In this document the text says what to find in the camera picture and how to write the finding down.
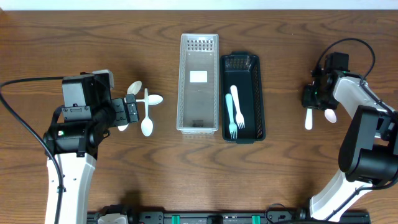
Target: table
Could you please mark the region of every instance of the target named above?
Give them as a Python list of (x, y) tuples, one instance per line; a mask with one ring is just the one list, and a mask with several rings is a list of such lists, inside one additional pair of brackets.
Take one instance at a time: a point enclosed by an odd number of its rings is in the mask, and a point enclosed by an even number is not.
[[(0, 82), (72, 76), (104, 68), (114, 73), (113, 98), (141, 80), (164, 102), (150, 115), (145, 138), (139, 124), (112, 130), (99, 147), (89, 210), (125, 203), (143, 210), (262, 210), (272, 203), (305, 205), (338, 170), (338, 151), (351, 121), (339, 106), (338, 122), (321, 111), (304, 128), (302, 88), (332, 42), (357, 37), (372, 45), (376, 66), (368, 81), (398, 108), (396, 11), (35, 11), (0, 14)], [(176, 130), (178, 65), (182, 33), (220, 36), (220, 56), (235, 50), (261, 59), (267, 137), (250, 145)], [(371, 56), (347, 42), (350, 69), (364, 73)], [(40, 134), (63, 104), (60, 81), (16, 84), (6, 100)], [(143, 119), (143, 106), (139, 108)], [(0, 223), (43, 223), (48, 177), (44, 149), (0, 107)], [(398, 187), (364, 196), (354, 207), (374, 223), (398, 219)]]

